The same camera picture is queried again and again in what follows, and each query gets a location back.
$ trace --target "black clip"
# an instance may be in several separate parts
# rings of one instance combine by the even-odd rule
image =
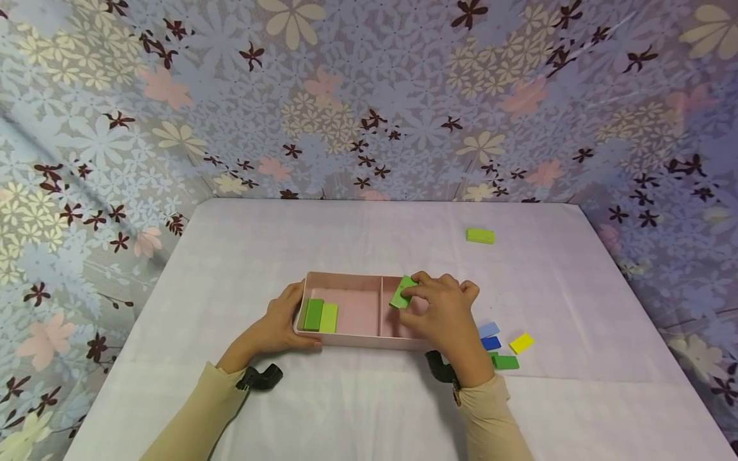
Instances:
[[[276,364],[269,365],[263,373],[259,373],[254,367],[247,367],[243,378],[235,387],[239,390],[248,388],[266,391],[276,386],[282,376],[284,376],[284,373]]]
[[[456,372],[451,364],[444,364],[441,353],[437,350],[431,350],[425,353],[425,359],[428,360],[428,367],[433,378],[442,383],[452,383],[456,379]]]

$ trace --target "green block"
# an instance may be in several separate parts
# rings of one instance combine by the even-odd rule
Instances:
[[[308,299],[308,307],[305,312],[305,324],[303,330],[318,331],[320,329],[320,316],[323,314],[322,299]]]
[[[323,311],[320,314],[321,333],[336,333],[336,324],[338,323],[338,304],[323,304]]]
[[[517,357],[513,356],[493,356],[492,363],[498,370],[517,370],[520,368]]]
[[[400,280],[400,286],[397,287],[395,290],[395,295],[392,297],[392,301],[390,301],[390,305],[394,308],[398,309],[407,309],[407,305],[410,304],[410,298],[405,298],[400,293],[405,288],[409,288],[411,286],[416,286],[417,283],[413,282],[413,279],[408,277],[407,275],[402,277],[402,280]]]
[[[466,230],[466,241],[492,245],[494,244],[494,232],[486,229],[474,229],[469,227]]]

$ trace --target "blue block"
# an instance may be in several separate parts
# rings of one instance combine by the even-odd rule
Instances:
[[[500,344],[500,340],[497,339],[496,336],[493,336],[491,338],[482,338],[482,345],[484,346],[484,350],[495,350],[502,347],[502,344]]]
[[[488,338],[500,332],[500,329],[497,327],[497,324],[494,322],[490,322],[487,325],[482,325],[481,327],[478,328],[478,330],[479,330],[480,338]]]

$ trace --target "yellow block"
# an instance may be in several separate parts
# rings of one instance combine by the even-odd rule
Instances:
[[[338,304],[324,304],[320,314],[320,333],[336,333],[338,323]]]
[[[510,343],[510,349],[512,349],[516,354],[519,354],[532,346],[534,342],[535,341],[533,341],[531,335],[523,333],[518,339]]]

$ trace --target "floral wallpaper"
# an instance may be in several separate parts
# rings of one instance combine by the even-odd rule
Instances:
[[[738,448],[732,0],[0,0],[0,460],[208,198],[578,204]]]

